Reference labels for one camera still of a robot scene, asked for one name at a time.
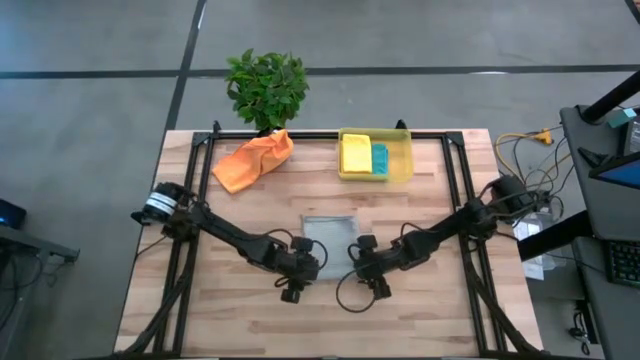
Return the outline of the black power adapter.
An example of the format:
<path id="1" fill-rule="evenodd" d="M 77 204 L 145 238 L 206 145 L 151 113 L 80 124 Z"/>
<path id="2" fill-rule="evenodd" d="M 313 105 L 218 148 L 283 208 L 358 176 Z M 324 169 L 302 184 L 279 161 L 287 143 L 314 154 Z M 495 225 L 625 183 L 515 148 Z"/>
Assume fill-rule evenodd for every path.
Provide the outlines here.
<path id="1" fill-rule="evenodd" d="M 593 326 L 589 323 L 585 313 L 578 309 L 574 311 L 572 321 L 573 326 L 567 330 L 568 334 L 581 343 L 581 352 L 590 356 L 590 346 L 598 343 Z"/>

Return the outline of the orange microfiber towel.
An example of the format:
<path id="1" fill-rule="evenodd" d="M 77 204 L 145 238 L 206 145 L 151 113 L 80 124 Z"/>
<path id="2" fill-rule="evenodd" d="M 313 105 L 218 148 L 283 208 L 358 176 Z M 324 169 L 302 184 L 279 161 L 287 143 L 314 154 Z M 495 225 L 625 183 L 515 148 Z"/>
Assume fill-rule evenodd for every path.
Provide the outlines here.
<path id="1" fill-rule="evenodd" d="M 288 131 L 274 130 L 268 136 L 242 144 L 233 154 L 222 158 L 212 173 L 227 192 L 235 194 L 282 165 L 293 150 Z"/>

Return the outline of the grey side table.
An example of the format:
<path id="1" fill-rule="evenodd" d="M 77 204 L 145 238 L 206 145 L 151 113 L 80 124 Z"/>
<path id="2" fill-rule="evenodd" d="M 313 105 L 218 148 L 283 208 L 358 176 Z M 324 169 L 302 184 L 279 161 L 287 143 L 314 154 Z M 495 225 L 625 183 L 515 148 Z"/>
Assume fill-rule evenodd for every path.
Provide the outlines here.
<path id="1" fill-rule="evenodd" d="M 65 262 L 75 262 L 80 253 L 78 249 L 63 246 L 49 240 L 40 239 L 21 230 L 16 230 L 3 225 L 0 225 L 0 240 L 6 240 L 21 246 L 44 251 L 48 255 L 62 257 Z"/>

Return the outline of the black support beam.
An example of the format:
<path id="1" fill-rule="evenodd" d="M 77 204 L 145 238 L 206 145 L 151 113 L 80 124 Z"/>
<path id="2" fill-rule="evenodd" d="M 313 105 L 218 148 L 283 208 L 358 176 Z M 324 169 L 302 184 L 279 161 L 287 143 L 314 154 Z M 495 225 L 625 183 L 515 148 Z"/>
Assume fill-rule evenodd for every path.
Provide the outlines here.
<path id="1" fill-rule="evenodd" d="M 578 237 L 592 237 L 593 230 L 586 210 L 576 213 L 518 242 L 520 259 L 527 261 L 571 244 Z"/>

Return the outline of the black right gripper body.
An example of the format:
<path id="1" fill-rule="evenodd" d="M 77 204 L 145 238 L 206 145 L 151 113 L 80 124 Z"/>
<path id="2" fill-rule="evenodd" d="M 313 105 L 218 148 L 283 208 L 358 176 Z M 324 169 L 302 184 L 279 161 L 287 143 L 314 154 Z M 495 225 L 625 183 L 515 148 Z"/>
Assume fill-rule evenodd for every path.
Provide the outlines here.
<path id="1" fill-rule="evenodd" d="M 403 263 L 403 252 L 400 248 L 389 248 L 375 251 L 373 248 L 362 248 L 353 244 L 350 248 L 357 249 L 357 256 L 348 250 L 354 263 L 356 276 L 363 281 L 381 278 L 384 274 L 397 270 Z"/>

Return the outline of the black aluminium rig frame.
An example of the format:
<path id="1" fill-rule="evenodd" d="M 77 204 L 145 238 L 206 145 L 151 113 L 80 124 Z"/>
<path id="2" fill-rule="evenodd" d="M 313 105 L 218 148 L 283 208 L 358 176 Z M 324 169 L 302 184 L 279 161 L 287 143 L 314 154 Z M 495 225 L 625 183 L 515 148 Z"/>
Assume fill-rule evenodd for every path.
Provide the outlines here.
<path id="1" fill-rule="evenodd" d="M 386 246 L 401 231 L 446 216 L 496 174 L 486 131 L 469 130 L 471 163 L 447 134 L 421 130 L 412 142 L 413 176 L 404 183 L 344 181 L 333 131 L 295 133 L 292 157 L 252 187 L 227 193 L 204 169 L 248 139 L 220 131 L 198 150 L 196 130 L 167 133 L 157 181 L 191 176 L 205 186 L 216 214 L 249 232 L 275 229 L 288 239 L 304 216 L 355 216 L 361 232 Z M 389 275 L 392 296 L 370 305 L 369 290 L 347 280 L 319 281 L 298 304 L 283 302 L 275 276 L 249 265 L 230 246 L 202 235 L 189 296 L 171 310 L 165 328 L 168 358 L 330 358 L 477 356 L 476 323 L 457 238 L 425 264 Z"/>

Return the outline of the clear plastic bag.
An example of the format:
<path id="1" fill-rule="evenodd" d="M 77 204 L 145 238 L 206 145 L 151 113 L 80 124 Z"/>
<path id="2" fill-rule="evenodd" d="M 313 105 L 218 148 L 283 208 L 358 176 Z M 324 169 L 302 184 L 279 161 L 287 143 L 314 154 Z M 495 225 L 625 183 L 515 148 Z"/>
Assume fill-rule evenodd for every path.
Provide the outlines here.
<path id="1" fill-rule="evenodd" d="M 522 241 L 526 237 L 535 235 L 552 224 L 553 217 L 549 213 L 532 213 L 512 226 L 514 236 Z M 544 273 L 556 267 L 551 256 L 539 255 L 522 262 L 525 277 L 533 280 L 544 280 Z"/>

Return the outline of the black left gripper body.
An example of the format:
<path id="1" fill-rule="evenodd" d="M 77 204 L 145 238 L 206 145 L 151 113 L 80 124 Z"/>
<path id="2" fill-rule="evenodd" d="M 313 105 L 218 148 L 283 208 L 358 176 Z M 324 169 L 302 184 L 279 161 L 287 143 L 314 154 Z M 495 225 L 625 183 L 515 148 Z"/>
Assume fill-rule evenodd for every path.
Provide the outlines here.
<path id="1" fill-rule="evenodd" d="M 309 252 L 286 253 L 278 251 L 275 257 L 275 271 L 281 275 L 277 283 L 315 281 L 321 265 Z"/>

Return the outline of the yellow microfiber towel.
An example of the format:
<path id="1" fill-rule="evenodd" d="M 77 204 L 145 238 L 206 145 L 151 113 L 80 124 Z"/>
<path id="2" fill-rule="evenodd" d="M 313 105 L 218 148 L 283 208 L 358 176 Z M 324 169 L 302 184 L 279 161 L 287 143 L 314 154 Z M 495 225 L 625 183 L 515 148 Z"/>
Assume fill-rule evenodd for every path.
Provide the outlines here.
<path id="1" fill-rule="evenodd" d="M 372 172 L 372 145 L 369 136 L 361 134 L 343 135 L 342 169 L 345 173 Z"/>

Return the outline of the grey microfiber towel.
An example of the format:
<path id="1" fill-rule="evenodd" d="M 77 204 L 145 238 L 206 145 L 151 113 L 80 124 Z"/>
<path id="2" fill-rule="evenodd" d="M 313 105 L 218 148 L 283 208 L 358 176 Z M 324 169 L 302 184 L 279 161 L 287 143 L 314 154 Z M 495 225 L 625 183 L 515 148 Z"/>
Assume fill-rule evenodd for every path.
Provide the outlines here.
<path id="1" fill-rule="evenodd" d="M 303 235 L 319 241 L 325 248 L 315 244 L 312 254 L 320 264 L 318 281 L 337 281 L 353 269 L 353 260 L 348 255 L 348 246 L 359 236 L 359 225 L 355 216 L 304 216 Z"/>

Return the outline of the laptop with blue screen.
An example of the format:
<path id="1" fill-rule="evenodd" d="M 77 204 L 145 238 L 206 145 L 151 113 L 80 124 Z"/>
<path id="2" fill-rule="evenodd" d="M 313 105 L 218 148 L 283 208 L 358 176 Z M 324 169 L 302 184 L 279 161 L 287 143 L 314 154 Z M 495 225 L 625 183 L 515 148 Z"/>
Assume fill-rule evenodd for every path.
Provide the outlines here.
<path id="1" fill-rule="evenodd" d="M 589 177 L 640 190 L 640 152 L 616 158 L 591 169 Z"/>

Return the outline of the black keyboard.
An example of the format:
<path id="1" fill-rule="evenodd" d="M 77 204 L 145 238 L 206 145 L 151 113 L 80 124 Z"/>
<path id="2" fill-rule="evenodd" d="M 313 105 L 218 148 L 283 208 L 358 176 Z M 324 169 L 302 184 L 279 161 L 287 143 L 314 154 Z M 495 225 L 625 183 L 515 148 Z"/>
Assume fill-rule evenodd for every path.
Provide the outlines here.
<path id="1" fill-rule="evenodd" d="M 640 243 L 604 242 L 605 272 L 610 283 L 640 289 Z"/>

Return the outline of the small teal box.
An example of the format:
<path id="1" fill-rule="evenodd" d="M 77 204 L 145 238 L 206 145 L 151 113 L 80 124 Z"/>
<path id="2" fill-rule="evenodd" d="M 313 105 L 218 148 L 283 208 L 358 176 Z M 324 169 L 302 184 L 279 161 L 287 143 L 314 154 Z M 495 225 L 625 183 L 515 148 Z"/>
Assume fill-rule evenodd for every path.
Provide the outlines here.
<path id="1" fill-rule="evenodd" d="M 607 125 L 612 128 L 619 128 L 631 120 L 634 120 L 638 116 L 638 113 L 634 108 L 623 108 L 613 111 L 606 121 Z"/>

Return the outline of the translucent yellow plastic bin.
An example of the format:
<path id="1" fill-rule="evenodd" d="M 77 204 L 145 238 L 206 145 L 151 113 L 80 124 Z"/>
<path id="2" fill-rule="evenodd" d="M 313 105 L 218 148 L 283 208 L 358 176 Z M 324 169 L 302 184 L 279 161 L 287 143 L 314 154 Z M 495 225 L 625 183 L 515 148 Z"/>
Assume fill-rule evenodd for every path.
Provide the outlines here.
<path id="1" fill-rule="evenodd" d="M 383 144 L 388 151 L 386 174 L 347 173 L 344 171 L 344 146 L 346 135 L 366 135 L 372 145 Z M 339 176 L 347 181 L 406 182 L 413 176 L 411 132 L 406 129 L 342 128 L 339 139 Z"/>

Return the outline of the teal microfiber towel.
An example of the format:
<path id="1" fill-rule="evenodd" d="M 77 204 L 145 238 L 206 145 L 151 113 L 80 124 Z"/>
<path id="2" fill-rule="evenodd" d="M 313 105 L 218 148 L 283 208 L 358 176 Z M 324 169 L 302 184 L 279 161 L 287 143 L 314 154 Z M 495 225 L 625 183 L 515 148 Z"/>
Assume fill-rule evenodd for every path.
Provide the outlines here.
<path id="1" fill-rule="evenodd" d="M 389 173 L 389 153 L 385 144 L 372 145 L 372 173 L 380 176 Z"/>

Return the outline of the black diagonal pole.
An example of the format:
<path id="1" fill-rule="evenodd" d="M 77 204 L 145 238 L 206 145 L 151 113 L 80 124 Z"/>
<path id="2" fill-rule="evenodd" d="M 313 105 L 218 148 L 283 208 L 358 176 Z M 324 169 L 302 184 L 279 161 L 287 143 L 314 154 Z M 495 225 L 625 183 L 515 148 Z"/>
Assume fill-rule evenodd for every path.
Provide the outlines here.
<path id="1" fill-rule="evenodd" d="M 580 116 L 586 123 L 598 125 L 603 122 L 604 117 L 609 112 L 638 92 L 640 92 L 640 70 L 609 91 L 598 101 L 580 110 Z"/>

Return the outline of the grey desk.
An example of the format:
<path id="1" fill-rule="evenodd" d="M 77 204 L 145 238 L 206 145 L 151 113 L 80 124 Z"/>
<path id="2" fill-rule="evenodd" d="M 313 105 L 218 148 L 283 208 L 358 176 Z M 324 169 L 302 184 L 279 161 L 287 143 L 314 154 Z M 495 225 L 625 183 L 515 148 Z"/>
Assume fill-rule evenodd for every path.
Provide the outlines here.
<path id="1" fill-rule="evenodd" d="M 610 283 L 601 241 L 572 243 L 607 360 L 640 360 L 640 289 Z"/>
<path id="2" fill-rule="evenodd" d="M 594 235 L 604 240 L 640 241 L 640 189 L 590 178 L 591 167 L 578 152 L 583 147 L 616 154 L 619 131 L 584 122 L 574 107 L 562 108 L 560 119 Z"/>

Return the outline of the green leafy potted plant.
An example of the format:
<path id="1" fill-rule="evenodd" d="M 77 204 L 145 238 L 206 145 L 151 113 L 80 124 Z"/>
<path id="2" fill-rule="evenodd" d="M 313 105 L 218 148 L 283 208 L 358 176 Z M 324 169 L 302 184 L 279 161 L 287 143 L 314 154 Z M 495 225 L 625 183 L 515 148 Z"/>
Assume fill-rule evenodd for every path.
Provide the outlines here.
<path id="1" fill-rule="evenodd" d="M 292 53 L 255 55 L 253 49 L 229 57 L 225 77 L 232 110 L 257 131 L 285 128 L 310 90 L 302 59 Z"/>

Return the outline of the black device blue light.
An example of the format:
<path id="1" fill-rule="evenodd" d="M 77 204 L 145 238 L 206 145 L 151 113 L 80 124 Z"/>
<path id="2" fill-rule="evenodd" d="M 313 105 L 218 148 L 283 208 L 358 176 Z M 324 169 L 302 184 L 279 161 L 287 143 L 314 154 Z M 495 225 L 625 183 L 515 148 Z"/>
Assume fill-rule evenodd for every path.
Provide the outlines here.
<path id="1" fill-rule="evenodd" d="M 9 201 L 0 199 L 0 226 L 20 230 L 26 220 L 25 209 Z"/>

